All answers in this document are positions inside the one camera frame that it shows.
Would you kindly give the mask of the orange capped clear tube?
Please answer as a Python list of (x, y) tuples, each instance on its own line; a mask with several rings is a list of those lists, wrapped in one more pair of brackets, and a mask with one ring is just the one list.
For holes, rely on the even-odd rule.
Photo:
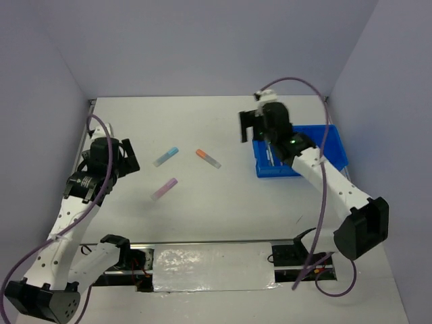
[(197, 149), (196, 150), (196, 154), (203, 159), (204, 161), (206, 161), (207, 163), (209, 163), (210, 165), (212, 165), (213, 167), (219, 169), (221, 167), (221, 164), (216, 161), (214, 158), (212, 158), (210, 155), (206, 154), (206, 152), (202, 151), (201, 149)]

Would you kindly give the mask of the blue capped clear tube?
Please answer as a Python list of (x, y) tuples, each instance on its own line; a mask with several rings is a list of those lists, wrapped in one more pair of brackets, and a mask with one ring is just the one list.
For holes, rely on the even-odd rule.
[(179, 152), (178, 147), (174, 146), (171, 149), (169, 149), (166, 153), (158, 157), (154, 162), (153, 165), (155, 167), (159, 167), (162, 164), (164, 164), (167, 160), (172, 158), (174, 155), (176, 155)]

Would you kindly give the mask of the pink clear tube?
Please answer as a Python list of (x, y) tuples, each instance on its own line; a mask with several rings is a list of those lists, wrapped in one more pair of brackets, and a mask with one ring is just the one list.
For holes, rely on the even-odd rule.
[(168, 182), (166, 182), (162, 187), (160, 187), (158, 190), (156, 190), (152, 195), (151, 199), (153, 201), (159, 200), (162, 196), (164, 196), (168, 191), (170, 191), (178, 181), (175, 178), (170, 179)]

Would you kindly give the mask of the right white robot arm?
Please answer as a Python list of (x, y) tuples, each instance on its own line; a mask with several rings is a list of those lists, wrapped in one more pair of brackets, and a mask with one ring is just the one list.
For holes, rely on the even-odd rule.
[(382, 198), (371, 198), (358, 189), (320, 151), (319, 145), (304, 132), (294, 130), (287, 107), (280, 102), (239, 113), (241, 141), (247, 128), (254, 138), (268, 142), (276, 157), (324, 193), (341, 225), (333, 233), (338, 251), (355, 261), (388, 237), (389, 205)]

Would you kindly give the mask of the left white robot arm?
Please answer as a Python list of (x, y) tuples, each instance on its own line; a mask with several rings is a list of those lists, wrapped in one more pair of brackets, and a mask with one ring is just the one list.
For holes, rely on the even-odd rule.
[(68, 179), (49, 244), (20, 280), (10, 280), (4, 296), (23, 315), (69, 323), (85, 292), (109, 268), (132, 263), (129, 239), (107, 234), (78, 263), (74, 257), (92, 219), (118, 179), (139, 171), (129, 139), (94, 139), (78, 170)]

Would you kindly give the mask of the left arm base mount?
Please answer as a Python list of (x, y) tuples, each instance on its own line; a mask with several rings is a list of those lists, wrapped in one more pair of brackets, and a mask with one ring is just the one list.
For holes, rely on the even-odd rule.
[(119, 262), (108, 268), (94, 282), (96, 287), (134, 286), (137, 292), (154, 292), (153, 248), (133, 247), (129, 239), (108, 234), (100, 243), (110, 243), (120, 248)]

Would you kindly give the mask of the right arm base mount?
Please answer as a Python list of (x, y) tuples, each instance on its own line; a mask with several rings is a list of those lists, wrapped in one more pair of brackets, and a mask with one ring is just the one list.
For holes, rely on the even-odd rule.
[[(267, 257), (267, 261), (274, 266), (275, 280), (277, 283), (295, 282), (300, 274), (309, 250), (306, 247), (308, 234), (315, 235), (315, 228), (308, 229), (301, 234), (298, 234), (289, 243), (276, 243), (271, 247), (271, 254)], [(312, 270), (303, 277), (303, 281), (314, 281), (316, 277), (324, 272), (321, 280), (334, 280), (335, 271), (333, 269), (333, 260), (331, 257), (317, 263), (326, 256), (326, 252), (314, 253), (310, 262)]]

